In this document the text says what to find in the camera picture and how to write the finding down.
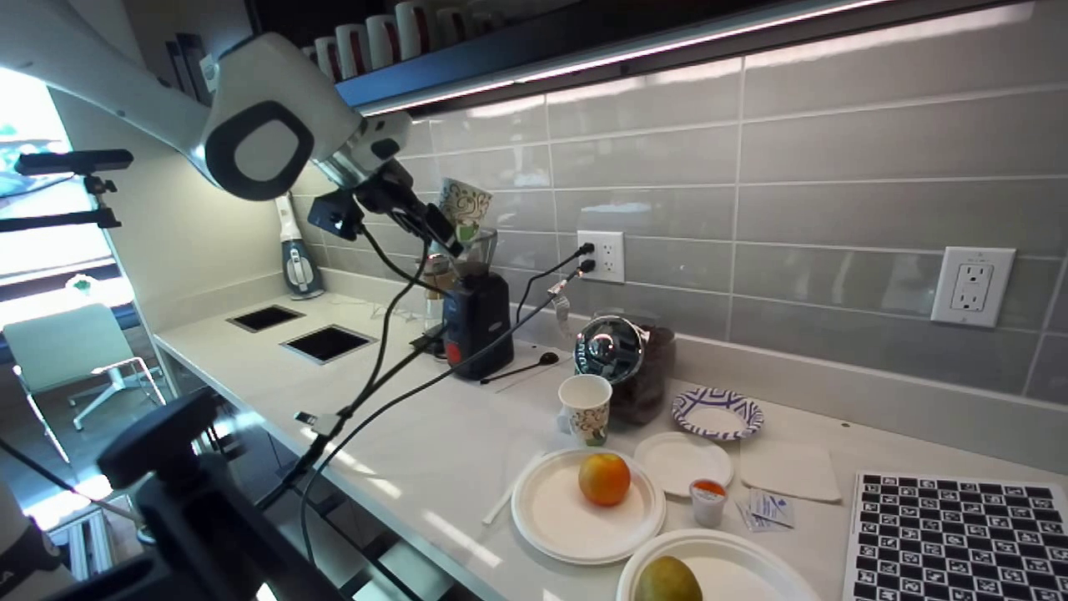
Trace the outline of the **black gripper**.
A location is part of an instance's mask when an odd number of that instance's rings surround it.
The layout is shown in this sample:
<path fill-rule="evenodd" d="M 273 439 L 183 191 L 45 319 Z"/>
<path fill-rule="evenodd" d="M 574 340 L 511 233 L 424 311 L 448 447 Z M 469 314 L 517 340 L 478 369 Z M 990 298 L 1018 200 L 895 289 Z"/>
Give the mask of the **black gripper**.
<path fill-rule="evenodd" d="M 451 257 L 464 253 L 452 223 L 445 218 L 441 206 L 424 203 L 413 194 L 413 176 L 398 160 L 386 160 L 362 185 L 321 194 L 309 203 L 307 221 L 333 237 L 358 242 L 362 233 L 362 213 L 382 213 L 400 232 L 421 242 L 432 242 Z"/>

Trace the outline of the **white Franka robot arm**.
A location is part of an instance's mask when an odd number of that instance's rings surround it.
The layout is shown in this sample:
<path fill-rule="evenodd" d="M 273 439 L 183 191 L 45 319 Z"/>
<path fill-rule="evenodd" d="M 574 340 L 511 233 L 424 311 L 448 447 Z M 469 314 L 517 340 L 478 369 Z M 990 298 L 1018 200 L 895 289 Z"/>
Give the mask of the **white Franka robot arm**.
<path fill-rule="evenodd" d="M 398 163 L 410 120 L 360 119 L 280 34 L 227 50 L 207 103 L 161 83 L 66 0 L 0 0 L 0 60 L 187 154 L 239 200 L 278 200 L 316 163 L 339 200 L 360 200 L 451 253 L 464 252 L 457 226 L 413 194 L 413 176 Z"/>

